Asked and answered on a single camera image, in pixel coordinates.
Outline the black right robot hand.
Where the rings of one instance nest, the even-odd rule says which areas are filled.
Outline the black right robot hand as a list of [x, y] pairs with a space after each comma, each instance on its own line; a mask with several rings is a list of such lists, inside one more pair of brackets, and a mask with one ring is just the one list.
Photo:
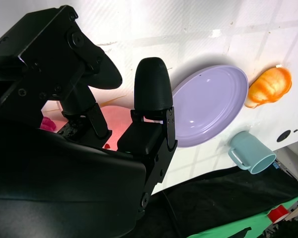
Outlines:
[[119, 238], [144, 213], [177, 148], [170, 79], [140, 61], [117, 151], [92, 88], [122, 76], [73, 7], [26, 14], [0, 38], [0, 238]]

